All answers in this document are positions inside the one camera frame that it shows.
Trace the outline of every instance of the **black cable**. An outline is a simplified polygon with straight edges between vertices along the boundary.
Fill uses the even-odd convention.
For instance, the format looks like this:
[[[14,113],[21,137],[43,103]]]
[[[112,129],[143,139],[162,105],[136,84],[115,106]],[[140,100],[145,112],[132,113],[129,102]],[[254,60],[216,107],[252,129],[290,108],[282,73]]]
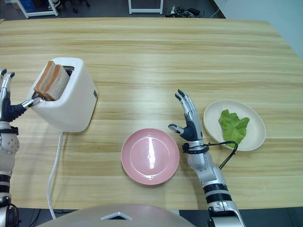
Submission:
[[[69,214],[69,213],[72,213],[72,211],[63,211],[62,209],[62,212],[57,212],[57,211],[54,211],[55,214]]]
[[[33,226],[35,226],[35,224],[37,223],[37,221],[38,221],[38,218],[39,218],[39,215],[40,215],[40,212],[41,212],[41,209],[39,209],[39,212],[38,212],[38,214],[37,214],[37,216],[36,216],[36,218],[35,218],[35,220],[28,226],[28,227],[33,227]]]
[[[35,210],[36,210],[36,209],[34,209],[34,210],[33,210],[32,217],[30,218],[29,223],[32,223],[32,220],[33,220],[33,216],[34,216],[34,212],[35,212]]]
[[[197,147],[201,147],[201,146],[216,146],[216,145],[223,145],[223,144],[234,144],[235,147],[233,148],[231,154],[221,163],[221,165],[219,165],[219,168],[222,169],[225,164],[229,161],[229,159],[231,159],[231,157],[233,155],[236,154],[236,151],[238,149],[238,144],[235,141],[225,141],[225,142],[221,142],[221,143],[208,143],[208,144],[203,144],[203,145],[198,145],[198,146],[194,146],[194,147],[190,147],[190,148],[197,148]]]

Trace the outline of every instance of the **bread slice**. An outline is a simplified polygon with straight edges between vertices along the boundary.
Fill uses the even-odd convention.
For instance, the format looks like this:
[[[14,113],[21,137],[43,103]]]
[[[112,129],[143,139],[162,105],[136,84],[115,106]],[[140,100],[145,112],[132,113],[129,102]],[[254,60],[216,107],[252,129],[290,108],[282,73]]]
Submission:
[[[56,66],[55,62],[48,61],[42,76],[40,77],[38,83],[36,83],[36,86],[34,87],[34,91],[37,92],[40,96],[44,96],[43,90],[45,89],[47,83],[52,77],[55,66]]]
[[[62,65],[56,65],[52,77],[43,90],[43,96],[50,101],[58,100],[61,97],[69,79],[70,76],[67,74],[64,67]]]

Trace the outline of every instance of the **power cord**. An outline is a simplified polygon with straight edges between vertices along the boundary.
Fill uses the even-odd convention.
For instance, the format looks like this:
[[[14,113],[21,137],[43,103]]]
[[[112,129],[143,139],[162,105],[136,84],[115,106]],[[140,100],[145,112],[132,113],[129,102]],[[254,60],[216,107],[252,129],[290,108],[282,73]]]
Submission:
[[[69,213],[72,213],[72,211],[63,211],[63,209],[61,209],[61,212],[57,212],[57,211],[54,211],[55,214],[69,214]]]
[[[28,226],[28,227],[34,227],[34,226],[37,224],[37,221],[38,221],[38,218],[39,218],[40,212],[41,212],[41,209],[39,209],[39,212],[38,212],[38,214],[37,214],[37,216],[36,216],[35,220],[34,220],[33,222],[31,222],[31,224],[29,224],[29,226]]]
[[[53,174],[55,173],[55,171],[57,169],[57,164],[58,164],[58,160],[59,160],[59,157],[60,157],[63,134],[64,134],[64,132],[62,131],[60,133],[60,136],[59,136],[56,158],[55,158],[55,161],[53,163],[53,169],[51,171],[51,174],[49,175],[48,183],[47,183],[47,203],[48,203],[48,208],[49,208],[49,211],[51,212],[51,215],[52,215],[53,219],[56,219],[56,216],[55,216],[55,212],[53,211],[52,198],[51,198],[50,191],[51,191],[51,184],[52,184]]]
[[[182,6],[175,7],[173,5],[171,11],[169,11],[167,8],[164,8],[164,17],[186,17],[186,18],[194,18],[195,15],[188,10],[185,10]],[[203,15],[201,16],[200,14],[197,15],[196,17],[201,18],[204,16],[204,11]]]

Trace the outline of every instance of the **lettuce leaf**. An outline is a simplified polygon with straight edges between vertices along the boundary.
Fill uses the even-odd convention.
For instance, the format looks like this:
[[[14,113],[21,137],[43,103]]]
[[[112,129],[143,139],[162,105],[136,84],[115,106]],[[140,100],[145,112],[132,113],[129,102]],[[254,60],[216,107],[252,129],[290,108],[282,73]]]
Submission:
[[[248,117],[240,120],[236,113],[229,113],[227,109],[223,110],[219,123],[222,127],[224,140],[233,140],[239,144],[246,136],[246,127],[249,121]],[[235,145],[227,144],[227,146],[234,148]]]

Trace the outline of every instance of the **cable on floor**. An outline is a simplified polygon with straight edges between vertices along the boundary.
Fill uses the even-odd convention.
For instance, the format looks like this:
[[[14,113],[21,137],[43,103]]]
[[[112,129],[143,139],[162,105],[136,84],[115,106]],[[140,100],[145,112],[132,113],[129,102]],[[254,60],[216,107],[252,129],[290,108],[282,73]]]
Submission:
[[[53,163],[53,169],[51,171],[51,174],[49,175],[48,183],[47,183],[47,203],[48,203],[48,208],[49,208],[49,211],[51,212],[51,215],[52,215],[53,219],[56,219],[56,216],[55,216],[55,213],[53,211],[52,198],[51,198],[50,191],[51,191],[51,184],[52,184],[53,174],[55,173],[55,171],[57,169],[57,164],[58,164],[59,157],[60,157],[63,134],[64,134],[64,132],[62,131],[60,133],[60,136],[59,136],[56,158],[55,158],[55,161]]]
[[[39,212],[38,212],[38,214],[37,214],[37,216],[36,216],[36,218],[35,218],[35,220],[33,222],[32,222],[32,219],[33,219],[33,215],[32,215],[31,223],[29,224],[28,227],[34,227],[37,224],[40,212],[41,212],[41,209],[39,209]]]

